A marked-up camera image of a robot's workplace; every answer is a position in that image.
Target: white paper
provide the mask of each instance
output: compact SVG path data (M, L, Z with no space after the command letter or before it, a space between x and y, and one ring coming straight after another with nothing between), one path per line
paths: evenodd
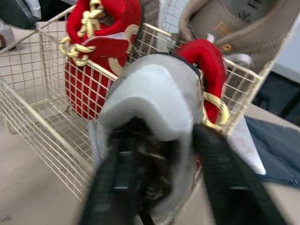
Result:
M244 117L242 117L232 134L228 136L228 141L255 173L266 174Z

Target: shoe eyelet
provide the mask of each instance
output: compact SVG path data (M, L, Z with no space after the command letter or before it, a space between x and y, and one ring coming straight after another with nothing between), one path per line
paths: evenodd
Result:
M229 51L229 50L231 50L232 46L230 44L225 44L222 46L222 48L224 51Z

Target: wire basket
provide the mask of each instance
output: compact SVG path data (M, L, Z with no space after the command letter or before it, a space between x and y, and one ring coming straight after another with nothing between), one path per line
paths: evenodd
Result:
M93 173L88 120L78 116L69 105L65 90L65 73L68 72L65 64L69 62L59 50L60 40L67 35L67 15L73 8L0 51L0 109L10 133L20 134L82 200ZM170 37L170 33L144 24L142 38L137 40L128 64L136 56L161 51L155 45L158 40L165 42L168 51L172 51L178 46ZM226 63L230 68L229 83L232 79L240 80L236 87L227 85L227 89L234 90L234 93L223 97L230 106L229 123L224 128L224 133L228 134L250 104L264 76L258 76L230 61L226 60ZM117 77L90 60L88 65L92 73L100 72L109 78L110 84L103 87L109 89ZM85 67L76 67L76 70L88 76ZM241 91L241 84L245 82L249 83L248 89Z

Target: tan shoe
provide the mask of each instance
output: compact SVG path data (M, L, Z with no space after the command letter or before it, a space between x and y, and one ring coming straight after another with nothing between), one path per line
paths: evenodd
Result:
M277 55L300 10L299 0L191 0L180 19L184 40L210 33L223 54L245 53L259 73Z

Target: red sneaker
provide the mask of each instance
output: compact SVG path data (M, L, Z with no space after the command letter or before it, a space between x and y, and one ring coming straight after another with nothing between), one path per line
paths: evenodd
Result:
M143 23L143 9L139 0L98 0L102 3L105 14L112 17L114 23L107 25L96 20L96 26L100 26L100 30L94 31L92 36L87 33L78 36L79 30L82 31L83 13L90 11L92 7L98 7L95 2L97 1L79 0L69 16L67 32L71 38L70 44L92 46L90 53L78 54L77 58L81 59L79 61L87 61L83 58L87 55L89 60L119 76ZM71 106L79 115L94 119L105 102L112 80L89 65L81 67L72 58L66 64L65 76L67 98Z
M225 63L221 51L210 41L196 39L181 46L176 53L189 63L196 63L207 80L206 92L222 97L222 90L227 80ZM216 123L219 109L209 101L204 102L208 119Z

